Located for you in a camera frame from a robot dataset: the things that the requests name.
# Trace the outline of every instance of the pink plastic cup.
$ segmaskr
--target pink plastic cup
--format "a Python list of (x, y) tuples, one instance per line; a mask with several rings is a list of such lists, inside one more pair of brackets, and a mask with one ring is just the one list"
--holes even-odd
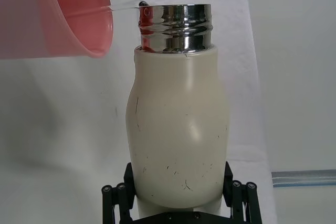
[(113, 38), (110, 0), (0, 0), (0, 59), (103, 57)]

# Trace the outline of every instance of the white bottle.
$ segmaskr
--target white bottle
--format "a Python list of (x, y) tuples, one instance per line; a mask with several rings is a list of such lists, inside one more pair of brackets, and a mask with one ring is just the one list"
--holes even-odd
[(139, 24), (126, 115), (139, 214), (201, 206), (218, 212), (229, 112), (211, 6), (140, 7)]

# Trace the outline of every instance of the black robotic gripper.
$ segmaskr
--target black robotic gripper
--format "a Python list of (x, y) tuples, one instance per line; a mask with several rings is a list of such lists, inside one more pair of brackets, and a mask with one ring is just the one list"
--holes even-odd
[(126, 167), (124, 183), (116, 187), (102, 188), (103, 224), (116, 224), (114, 207), (119, 205), (120, 224), (262, 224), (257, 195), (257, 185), (248, 182), (243, 185), (233, 180), (229, 164), (226, 162), (223, 195), (227, 207), (231, 209), (230, 218), (203, 212), (165, 212), (147, 218), (133, 220), (130, 209), (136, 196), (131, 163)]

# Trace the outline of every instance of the bottle neck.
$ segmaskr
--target bottle neck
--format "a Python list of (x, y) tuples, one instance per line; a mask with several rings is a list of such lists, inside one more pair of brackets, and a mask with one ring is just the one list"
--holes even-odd
[(140, 7), (142, 50), (192, 53), (212, 48), (210, 4)]

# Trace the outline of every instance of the white backdrop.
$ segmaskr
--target white backdrop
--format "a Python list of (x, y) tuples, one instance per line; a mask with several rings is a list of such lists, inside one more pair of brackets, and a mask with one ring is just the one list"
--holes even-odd
[[(247, 0), (146, 1), (213, 4), (232, 113), (228, 158), (235, 178), (259, 185), (264, 223), (276, 223)], [(120, 182), (129, 161), (124, 117), (136, 24), (135, 11), (114, 13), (113, 46), (101, 60), (0, 62), (1, 223), (101, 221), (100, 188)]]

